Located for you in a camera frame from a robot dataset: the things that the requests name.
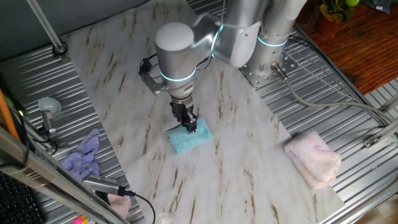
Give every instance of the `folded towel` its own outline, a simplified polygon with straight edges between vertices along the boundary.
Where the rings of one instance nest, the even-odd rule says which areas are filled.
[[[129,213],[130,208],[130,197],[121,197],[113,194],[108,194],[108,199],[111,203],[111,207],[123,218],[127,218],[127,214]]]
[[[330,150],[315,131],[306,131],[287,143],[285,152],[312,189],[319,189],[336,179],[340,155]]]

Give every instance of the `keyboard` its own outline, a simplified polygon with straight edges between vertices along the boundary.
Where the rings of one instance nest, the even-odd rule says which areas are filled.
[[[32,190],[3,172],[0,172],[0,223],[45,223]]]

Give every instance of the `wooden floor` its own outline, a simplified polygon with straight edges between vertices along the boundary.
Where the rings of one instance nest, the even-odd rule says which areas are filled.
[[[392,196],[355,224],[398,224],[398,196]]]
[[[297,22],[365,95],[398,77],[398,5],[390,6],[390,14],[364,4],[354,11],[351,25],[358,36],[346,23],[336,36],[324,37]]]

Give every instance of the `marble board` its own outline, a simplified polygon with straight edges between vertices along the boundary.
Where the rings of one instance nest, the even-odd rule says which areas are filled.
[[[172,149],[170,97],[154,96],[137,71],[162,24],[196,17],[184,0],[152,0],[62,37],[133,191],[177,223],[321,222],[343,202],[329,186],[309,189],[284,152],[287,130],[223,62],[197,72],[193,93],[214,138],[182,155]]]

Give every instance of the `orange object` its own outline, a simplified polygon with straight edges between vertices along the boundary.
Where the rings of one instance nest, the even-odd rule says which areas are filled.
[[[1,90],[0,90],[0,111],[4,117],[4,121],[6,122],[8,132],[18,141],[21,141],[19,139],[17,129],[15,128],[14,121],[12,120],[10,109],[8,108],[6,99]]]

